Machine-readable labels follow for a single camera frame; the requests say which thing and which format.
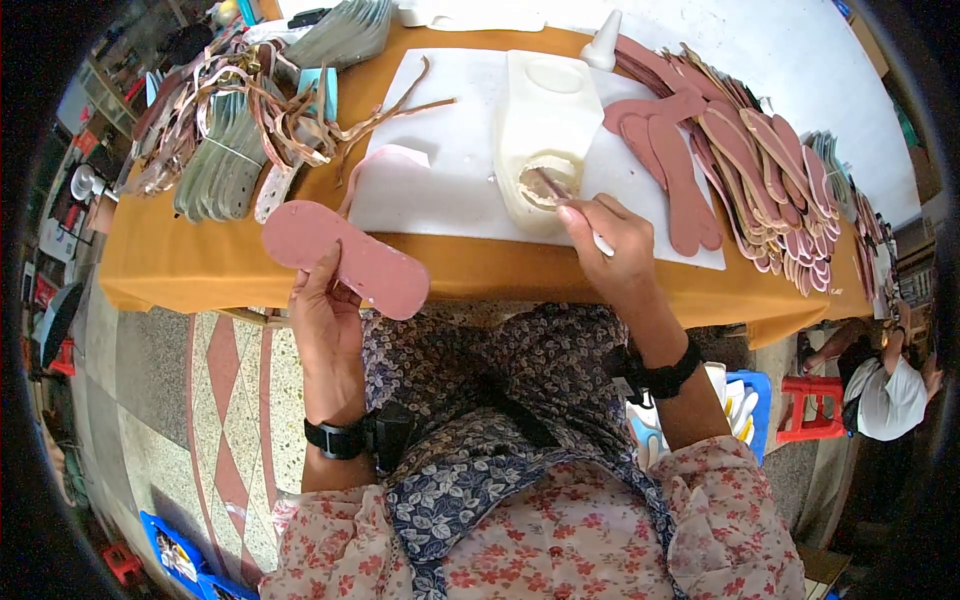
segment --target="table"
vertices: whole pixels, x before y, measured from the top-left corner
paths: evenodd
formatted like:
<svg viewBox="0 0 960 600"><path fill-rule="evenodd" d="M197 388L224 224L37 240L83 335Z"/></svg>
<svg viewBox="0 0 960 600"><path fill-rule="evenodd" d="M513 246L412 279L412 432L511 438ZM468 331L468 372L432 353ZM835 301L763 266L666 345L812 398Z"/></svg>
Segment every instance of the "table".
<svg viewBox="0 0 960 600"><path fill-rule="evenodd" d="M409 48L512 48L575 57L588 36L564 30L540 33L444 33L423 28L390 32L376 59L342 74L340 124L348 127L380 103ZM351 169L366 152L357 144ZM339 205L346 187L334 188L335 162L308 170L289 199ZM260 181L266 176L266 170ZM175 189L149 199L123 197L104 248L100 283L120 310L158 305L190 313L235 306L285 306L294 273L277 265L260 244L261 226L243 221L192 225L175 219ZM849 225L836 244L831 287L839 295L804 298L782 276L759 273L736 249L722 205L714 209L728 238L726 271L658 261L657 277L684 327L747 323L752 348L775 342L822 319L871 314L853 263ZM574 250L518 242L412 234L376 234L422 261L430 271L433 300L600 301L584 278Z"/></svg>

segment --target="floral shirt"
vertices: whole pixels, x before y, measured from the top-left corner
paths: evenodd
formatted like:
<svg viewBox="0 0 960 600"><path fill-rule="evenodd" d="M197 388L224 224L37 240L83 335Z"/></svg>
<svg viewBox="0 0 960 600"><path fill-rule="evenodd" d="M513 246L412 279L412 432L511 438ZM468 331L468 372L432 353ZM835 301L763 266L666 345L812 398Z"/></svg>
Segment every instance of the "floral shirt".
<svg viewBox="0 0 960 600"><path fill-rule="evenodd" d="M770 484L733 437L660 459L650 475L677 522L664 553L647 508L589 461L553 467L501 502L444 561L451 600L802 598L804 567ZM412 573L380 486L277 502L279 567L264 599L409 598Z"/></svg>

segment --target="fingernail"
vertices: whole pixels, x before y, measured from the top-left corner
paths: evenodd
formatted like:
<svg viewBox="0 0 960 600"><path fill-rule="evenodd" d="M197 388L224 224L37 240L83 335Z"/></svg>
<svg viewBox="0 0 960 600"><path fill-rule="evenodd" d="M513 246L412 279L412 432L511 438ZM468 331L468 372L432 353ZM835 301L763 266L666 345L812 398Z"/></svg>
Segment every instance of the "fingernail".
<svg viewBox="0 0 960 600"><path fill-rule="evenodd" d="M573 208L570 208L569 206L557 207L557 216L564 223L564 225L569 225L573 223L573 215L570 214L571 210L573 210Z"/></svg>

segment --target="paper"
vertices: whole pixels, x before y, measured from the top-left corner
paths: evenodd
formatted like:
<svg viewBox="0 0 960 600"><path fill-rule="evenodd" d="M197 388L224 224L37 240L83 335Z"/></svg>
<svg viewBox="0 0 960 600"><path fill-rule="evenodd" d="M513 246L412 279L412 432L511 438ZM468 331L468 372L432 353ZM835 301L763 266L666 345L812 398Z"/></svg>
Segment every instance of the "paper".
<svg viewBox="0 0 960 600"><path fill-rule="evenodd" d="M349 220L365 231L425 233L572 246L565 233L537 236L514 225L493 177L493 110L506 92L506 53L466 48L412 49L400 63L383 105L392 106L430 59L430 73L406 106L456 97L455 105L391 119L373 131L367 155L386 144L426 153L430 169L378 160L356 185ZM655 100L640 83L590 70L604 106L625 98ZM698 166L697 183L709 198ZM689 258L670 245L667 200L623 140L598 128L585 159L581 196L607 192L654 225L654 257L710 269L726 268L722 251Z"/></svg>

